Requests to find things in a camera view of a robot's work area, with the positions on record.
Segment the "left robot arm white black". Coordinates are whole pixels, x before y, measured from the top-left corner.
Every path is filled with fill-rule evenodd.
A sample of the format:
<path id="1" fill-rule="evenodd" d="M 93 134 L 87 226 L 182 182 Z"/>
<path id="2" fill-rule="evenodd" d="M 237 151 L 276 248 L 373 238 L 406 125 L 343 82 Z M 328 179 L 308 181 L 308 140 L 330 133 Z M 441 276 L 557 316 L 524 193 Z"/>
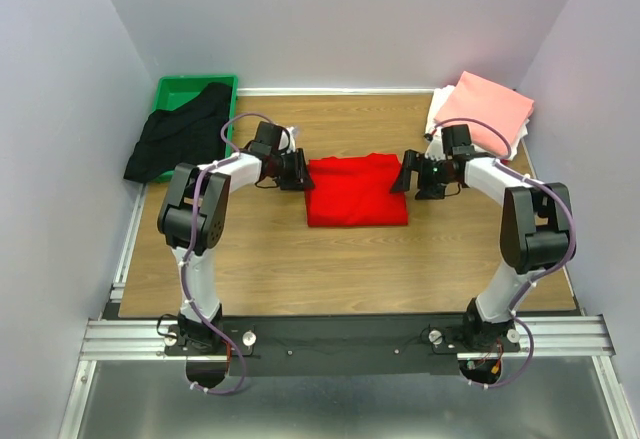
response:
<path id="1" fill-rule="evenodd" d="M 245 147 L 207 164 L 176 166 L 157 218 L 176 261 L 182 304 L 177 324 L 163 334 L 169 348 L 216 354 L 229 345 L 215 285 L 215 251 L 225 226 L 229 198 L 240 188 L 271 179 L 283 191 L 308 191 L 314 183 L 297 129 L 261 118 Z"/>

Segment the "red t shirt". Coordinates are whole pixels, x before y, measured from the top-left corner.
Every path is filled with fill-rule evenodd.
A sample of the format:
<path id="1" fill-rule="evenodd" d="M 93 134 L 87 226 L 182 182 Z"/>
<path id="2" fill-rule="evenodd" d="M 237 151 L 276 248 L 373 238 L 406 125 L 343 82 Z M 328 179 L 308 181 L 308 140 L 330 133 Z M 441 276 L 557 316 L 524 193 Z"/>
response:
<path id="1" fill-rule="evenodd" d="M 405 196 L 391 191 L 400 168 L 394 154 L 311 160 L 308 169 L 314 188 L 305 192 L 307 225 L 406 226 Z"/>

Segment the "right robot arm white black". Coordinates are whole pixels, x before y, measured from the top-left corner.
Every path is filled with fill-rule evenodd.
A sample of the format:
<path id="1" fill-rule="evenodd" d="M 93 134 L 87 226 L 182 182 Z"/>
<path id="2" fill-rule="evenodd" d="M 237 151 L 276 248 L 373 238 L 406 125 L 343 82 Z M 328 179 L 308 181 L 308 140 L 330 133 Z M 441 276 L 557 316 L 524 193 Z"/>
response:
<path id="1" fill-rule="evenodd" d="M 507 167 L 502 158 L 476 151 L 471 122 L 449 120 L 441 129 L 441 158 L 405 151 L 390 191 L 408 191 L 416 174 L 417 200 L 443 199 L 446 186 L 455 183 L 502 206 L 501 263 L 486 289 L 468 304 L 459 328 L 466 348 L 482 350 L 507 335 L 537 283 L 574 257 L 576 228 L 567 186 L 539 182 Z"/>

